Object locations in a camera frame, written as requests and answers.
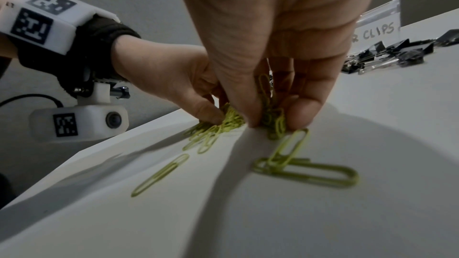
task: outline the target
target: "black cable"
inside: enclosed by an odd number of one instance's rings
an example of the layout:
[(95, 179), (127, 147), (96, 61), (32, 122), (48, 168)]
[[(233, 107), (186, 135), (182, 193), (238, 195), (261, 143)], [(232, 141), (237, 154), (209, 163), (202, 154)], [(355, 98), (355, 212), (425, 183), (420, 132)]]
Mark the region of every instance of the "black cable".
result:
[(46, 99), (49, 99), (51, 101), (53, 101), (56, 106), (58, 108), (62, 108), (64, 107), (64, 105), (62, 104), (61, 101), (57, 100), (56, 98), (54, 97), (51, 97), (51, 96), (48, 96), (48, 95), (43, 95), (43, 94), (25, 94), (25, 95), (19, 95), (19, 96), (16, 96), (16, 97), (13, 97), (13, 98), (9, 98), (3, 102), (0, 103), (0, 107), (2, 107), (3, 105), (6, 105), (12, 101), (15, 101), (15, 100), (18, 100), (18, 99), (22, 99), (22, 98), (28, 98), (28, 97), (42, 97), (42, 98), (46, 98)]

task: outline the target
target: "green paper clip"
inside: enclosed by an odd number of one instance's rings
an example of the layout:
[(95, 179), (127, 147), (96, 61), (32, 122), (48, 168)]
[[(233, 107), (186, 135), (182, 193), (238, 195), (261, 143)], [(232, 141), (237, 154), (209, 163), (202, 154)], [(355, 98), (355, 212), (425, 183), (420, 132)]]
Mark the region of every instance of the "green paper clip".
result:
[[(290, 142), (290, 140), (292, 140), (295, 137), (296, 134), (299, 134), (301, 132), (306, 133), (305, 136), (295, 144), (290, 154), (282, 155), (280, 152), (287, 146), (287, 144)], [(307, 129), (295, 131), (291, 137), (287, 138), (279, 145), (279, 147), (271, 157), (260, 158), (256, 160), (252, 165), (252, 170), (254, 172), (261, 174), (274, 175), (289, 179), (297, 179), (304, 182), (317, 183), (323, 185), (331, 185), (337, 187), (348, 187), (355, 185), (359, 180), (359, 174), (352, 168), (340, 165), (312, 163), (309, 158), (295, 158), (301, 145), (305, 142), (308, 133), (309, 131)], [(286, 172), (284, 171), (284, 168), (287, 165), (301, 166), (324, 171), (339, 172), (346, 175), (347, 179), (328, 178), (297, 172)]]
[(184, 162), (188, 160), (190, 157), (189, 154), (182, 154), (170, 163), (168, 163), (166, 166), (164, 166), (162, 169), (160, 169), (157, 173), (149, 177), (147, 180), (142, 182), (138, 187), (135, 188), (135, 190), (132, 191), (131, 197), (136, 197), (140, 195), (141, 193), (145, 192), (149, 187), (157, 183), (158, 181), (162, 180), (165, 176), (170, 174), (174, 169), (182, 165)]

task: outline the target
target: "gray wall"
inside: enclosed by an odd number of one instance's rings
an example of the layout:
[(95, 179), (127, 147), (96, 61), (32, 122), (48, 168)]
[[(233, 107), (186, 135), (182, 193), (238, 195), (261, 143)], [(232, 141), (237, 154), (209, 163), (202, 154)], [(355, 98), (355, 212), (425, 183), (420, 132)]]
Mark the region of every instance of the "gray wall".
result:
[[(200, 44), (181, 0), (83, 0), (115, 12), (145, 39), (164, 43)], [(372, 7), (390, 0), (374, 0)], [(402, 0), (402, 22), (410, 24), (455, 8), (459, 0)], [(68, 97), (49, 75), (13, 63), (0, 80), (0, 100), (26, 93), (52, 95), (70, 106)], [(132, 88), (132, 98), (117, 103), (127, 108), (131, 128), (173, 111), (174, 105)], [(27, 117), (38, 108), (52, 106), (49, 100), (23, 99), (0, 108), (0, 172), (22, 192), (73, 154), (95, 144), (39, 144), (28, 132)]]

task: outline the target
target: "white table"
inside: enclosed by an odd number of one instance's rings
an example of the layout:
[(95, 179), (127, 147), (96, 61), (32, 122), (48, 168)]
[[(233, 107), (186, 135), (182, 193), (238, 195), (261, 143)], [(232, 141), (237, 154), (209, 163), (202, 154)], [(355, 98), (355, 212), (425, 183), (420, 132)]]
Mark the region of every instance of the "white table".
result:
[[(402, 36), (452, 28), (459, 10)], [(0, 257), (458, 257), (459, 45), (425, 60), (342, 75), (310, 127), (301, 155), (352, 166), (354, 188), (251, 173), (274, 144), (240, 129), (130, 198), (186, 144), (196, 120), (178, 110), (79, 152), (1, 210)]]

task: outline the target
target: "label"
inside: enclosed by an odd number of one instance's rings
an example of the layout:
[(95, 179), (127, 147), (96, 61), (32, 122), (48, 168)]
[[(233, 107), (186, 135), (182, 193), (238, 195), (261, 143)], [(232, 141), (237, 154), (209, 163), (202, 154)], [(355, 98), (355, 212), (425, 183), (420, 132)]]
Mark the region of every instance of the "label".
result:
[(349, 53), (361, 52), (379, 41), (382, 41), (385, 46), (399, 42), (400, 26), (400, 12), (384, 15), (371, 22), (365, 21), (355, 29)]

